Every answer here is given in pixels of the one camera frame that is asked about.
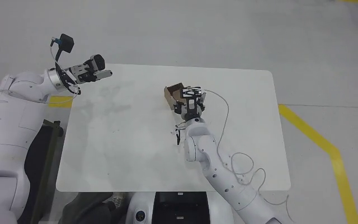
white cable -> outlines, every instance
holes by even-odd
[[[74,77],[74,75],[72,73],[70,73],[70,71],[68,70],[64,70],[62,68],[62,66],[58,63],[58,61],[56,60],[54,54],[52,53],[52,46],[50,46],[50,52],[51,52],[51,56],[52,56],[52,59],[55,61],[55,63],[60,67],[61,70],[63,70],[71,79],[74,83],[76,83],[76,78]]]
[[[253,177],[256,175],[256,173],[257,173],[259,170],[262,170],[263,173],[264,173],[263,181],[262,181],[262,184],[261,184],[261,185],[258,187],[258,189],[257,189],[257,191],[259,192],[259,194],[261,194],[261,193],[260,193],[260,189],[261,189],[261,187],[263,186],[263,184],[264,184],[265,181],[266,181],[266,171],[265,171],[264,168],[258,168],[258,169],[253,173],[253,175],[251,176],[251,179],[250,179],[250,181],[249,181],[248,183],[242,183],[243,179],[240,179],[240,180],[239,180],[239,178],[238,178],[238,176],[237,176],[237,175],[242,175],[242,176],[243,176],[244,174],[247,174],[247,173],[249,173],[249,172],[252,171],[252,169],[253,169],[253,167],[254,167],[254,161],[253,161],[253,159],[251,158],[251,156],[249,156],[249,155],[247,155],[247,154],[245,154],[245,153],[243,153],[243,152],[236,152],[236,153],[234,153],[234,154],[231,156],[231,170],[228,169],[228,168],[226,167],[227,164],[225,164],[225,163],[223,162],[223,160],[222,160],[222,158],[221,158],[221,155],[220,155],[220,153],[219,153],[219,145],[220,145],[220,143],[221,143],[221,141],[222,141],[222,139],[223,139],[223,135],[224,135],[224,132],[225,132],[226,123],[227,123],[228,117],[229,117],[230,106],[229,106],[227,100],[226,100],[224,97],[222,97],[222,96],[220,96],[219,94],[217,94],[216,92],[214,92],[214,91],[212,91],[212,90],[205,90],[205,91],[206,91],[206,92],[211,92],[212,94],[215,94],[215,95],[219,96],[222,100],[224,100],[224,102],[225,102],[226,105],[227,105],[227,114],[226,114],[226,118],[225,118],[225,122],[224,122],[223,131],[222,131],[222,134],[221,134],[221,136],[220,136],[218,145],[217,145],[217,147],[216,147],[216,152],[217,152],[217,154],[218,154],[218,156],[219,156],[219,159],[220,159],[220,161],[221,161],[223,167],[224,167],[225,169],[229,170],[230,172],[232,172],[232,173],[235,175],[235,178],[236,178],[237,182],[238,182],[239,184],[242,184],[242,185],[249,185],[249,184],[252,182],[252,179],[253,179]],[[233,166],[233,157],[234,157],[235,155],[238,155],[238,154],[245,155],[245,156],[247,156],[247,157],[252,161],[252,166],[251,166],[251,168],[250,168],[249,171],[244,172],[244,173],[235,172],[234,166]],[[286,200],[284,200],[283,202],[280,202],[280,203],[272,203],[272,202],[269,202],[269,201],[266,200],[263,196],[262,196],[262,198],[263,198],[268,204],[272,204],[272,205],[274,205],[274,206],[279,206],[279,205],[281,205],[281,204],[286,203],[286,212],[287,212],[287,215],[289,216],[290,220],[293,221],[293,219],[292,219],[291,216],[290,216],[289,210],[288,210],[288,199],[289,199],[289,195],[287,195]]]

connector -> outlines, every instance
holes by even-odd
[[[51,46],[53,46],[54,43],[57,43],[60,46],[62,44],[62,40],[52,37],[51,38]]]

black panel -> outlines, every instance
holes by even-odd
[[[206,192],[156,192],[152,224],[210,224]]]

cable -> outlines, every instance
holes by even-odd
[[[228,169],[228,168],[226,167],[227,164],[225,164],[225,163],[223,162],[222,157],[221,157],[221,155],[220,155],[220,153],[219,153],[219,145],[220,145],[220,143],[221,143],[221,141],[222,141],[222,139],[223,139],[223,136],[224,136],[226,124],[227,124],[228,117],[229,117],[230,106],[229,106],[227,100],[226,100],[224,97],[222,97],[221,95],[219,95],[218,93],[216,93],[216,92],[214,92],[214,91],[212,91],[212,90],[206,90],[206,89],[204,89],[204,90],[205,90],[206,92],[211,92],[212,94],[215,94],[215,95],[219,96],[222,100],[224,100],[224,102],[225,102],[226,105],[227,105],[227,114],[226,114],[226,118],[225,118],[225,122],[224,122],[224,127],[223,127],[223,130],[222,130],[222,134],[221,134],[221,136],[220,136],[218,145],[217,145],[217,147],[216,147],[216,152],[217,152],[217,154],[218,154],[218,156],[219,156],[220,162],[222,163],[222,165],[223,165],[223,167],[224,167],[225,169],[229,170],[230,172],[232,172],[232,173],[235,175],[235,178],[236,178],[237,182],[238,182],[239,184],[242,184],[242,185],[250,185],[251,182],[252,182],[252,180],[253,180],[253,177],[257,174],[257,172],[258,172],[259,170],[262,170],[263,173],[264,173],[263,181],[262,181],[262,184],[261,184],[261,185],[258,187],[258,189],[257,189],[258,193],[261,194],[260,189],[261,189],[261,187],[264,185],[264,183],[265,183],[265,181],[266,181],[266,171],[265,171],[264,168],[258,168],[258,169],[252,174],[251,179],[250,179],[250,181],[249,181],[248,183],[242,183],[243,179],[240,179],[240,180],[239,180],[239,178],[238,178],[238,176],[237,176],[237,175],[242,175],[242,176],[243,176],[243,175],[245,175],[245,174],[247,174],[247,173],[249,173],[249,172],[252,171],[252,169],[253,169],[255,163],[254,163],[253,159],[251,158],[251,156],[249,156],[248,154],[243,153],[243,152],[236,152],[236,153],[234,153],[234,154],[231,156],[231,169],[232,169],[232,170]],[[251,166],[251,168],[250,168],[249,171],[244,172],[244,173],[235,172],[235,170],[234,170],[234,165],[233,165],[233,157],[234,157],[235,155],[238,155],[238,154],[240,154],[240,155],[245,155],[245,156],[247,156],[247,157],[252,161],[252,166]],[[293,221],[293,219],[291,218],[290,213],[289,213],[289,210],[288,210],[288,199],[289,199],[289,195],[287,195],[286,199],[285,199],[283,202],[280,202],[280,203],[272,203],[272,202],[269,202],[269,201],[268,201],[267,199],[265,199],[263,196],[262,196],[262,198],[263,198],[268,204],[272,204],[273,206],[279,206],[279,205],[281,205],[281,204],[286,203],[286,212],[287,212],[287,215],[289,216],[289,218],[290,218],[290,220],[291,220],[292,222],[295,222],[295,221]]]

floor marking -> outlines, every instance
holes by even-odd
[[[346,214],[348,224],[358,223],[358,214],[354,203],[351,187],[349,185],[346,170],[343,164],[343,159],[339,149],[334,146],[331,142],[326,140],[316,130],[309,126],[304,120],[298,117],[291,109],[285,105],[279,105],[280,114],[286,118],[291,124],[298,128],[303,134],[317,144],[321,149],[328,153],[333,172],[336,177],[338,190],[341,195],[343,209]]]
[[[358,0],[340,0],[341,2],[353,2],[358,3]]]
[[[50,102],[63,102],[72,99],[71,96],[52,96]],[[68,102],[58,103],[58,104],[49,104],[50,108],[71,108],[72,100]]]

